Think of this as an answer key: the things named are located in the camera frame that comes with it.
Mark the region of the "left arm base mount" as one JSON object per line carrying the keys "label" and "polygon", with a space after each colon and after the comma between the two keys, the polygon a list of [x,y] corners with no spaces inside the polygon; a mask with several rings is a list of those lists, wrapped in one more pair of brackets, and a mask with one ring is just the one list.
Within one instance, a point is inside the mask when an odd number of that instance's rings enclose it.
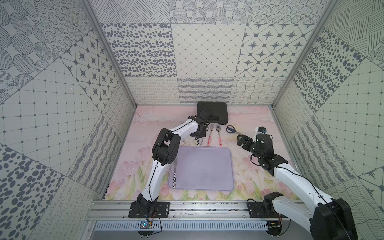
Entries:
{"label": "left arm base mount", "polygon": [[130,206],[129,218],[168,218],[170,202],[141,203],[135,201]]}

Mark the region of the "pink strawberry handle fork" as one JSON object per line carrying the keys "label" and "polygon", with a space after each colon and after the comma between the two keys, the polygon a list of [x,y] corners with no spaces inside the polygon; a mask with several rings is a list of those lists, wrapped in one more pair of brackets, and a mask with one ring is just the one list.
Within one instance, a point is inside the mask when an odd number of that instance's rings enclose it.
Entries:
{"label": "pink strawberry handle fork", "polygon": [[208,138],[208,141],[207,141],[207,146],[209,147],[211,145],[211,142],[212,142],[212,132],[215,128],[215,125],[214,124],[210,124],[210,134],[209,134],[209,138]]}

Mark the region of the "cow pattern handle fork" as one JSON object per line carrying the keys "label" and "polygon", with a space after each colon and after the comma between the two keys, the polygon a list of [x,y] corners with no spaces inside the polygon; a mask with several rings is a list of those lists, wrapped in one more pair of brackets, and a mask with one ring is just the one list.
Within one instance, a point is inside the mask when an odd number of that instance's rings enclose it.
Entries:
{"label": "cow pattern handle fork", "polygon": [[178,158],[176,158],[175,161],[173,162],[173,166],[174,166],[173,182],[172,182],[173,189],[176,188],[176,184],[177,184],[177,165],[178,165]]}

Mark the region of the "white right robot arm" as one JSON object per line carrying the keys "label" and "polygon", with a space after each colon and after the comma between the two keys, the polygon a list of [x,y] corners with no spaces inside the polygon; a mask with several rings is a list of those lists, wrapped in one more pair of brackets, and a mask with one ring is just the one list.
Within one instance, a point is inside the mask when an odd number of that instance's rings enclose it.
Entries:
{"label": "white right robot arm", "polygon": [[275,154],[273,137],[259,132],[254,138],[237,136],[237,144],[257,158],[271,176],[280,180],[303,202],[296,204],[282,193],[272,192],[263,198],[261,210],[268,216],[282,215],[294,221],[315,240],[356,240],[358,238],[350,205],[324,193],[301,176],[283,157]]}

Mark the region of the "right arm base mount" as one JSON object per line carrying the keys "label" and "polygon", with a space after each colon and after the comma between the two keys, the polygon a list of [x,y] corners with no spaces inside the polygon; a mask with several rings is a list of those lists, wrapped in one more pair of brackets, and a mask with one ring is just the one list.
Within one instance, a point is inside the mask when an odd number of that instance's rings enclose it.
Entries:
{"label": "right arm base mount", "polygon": [[254,218],[279,218],[280,214],[277,213],[273,207],[273,200],[277,197],[283,197],[284,195],[279,192],[273,192],[264,196],[262,202],[258,202],[254,199],[248,199],[246,205],[248,207],[249,216]]}

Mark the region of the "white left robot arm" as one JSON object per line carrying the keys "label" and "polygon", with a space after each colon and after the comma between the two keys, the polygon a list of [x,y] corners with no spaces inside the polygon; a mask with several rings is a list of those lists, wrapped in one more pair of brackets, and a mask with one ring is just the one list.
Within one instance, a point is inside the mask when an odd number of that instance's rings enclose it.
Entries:
{"label": "white left robot arm", "polygon": [[152,148],[153,164],[149,179],[137,198],[139,203],[152,204],[157,201],[163,177],[176,159],[182,140],[187,136],[201,137],[209,123],[209,114],[202,111],[195,116],[189,116],[175,128],[161,129]]}

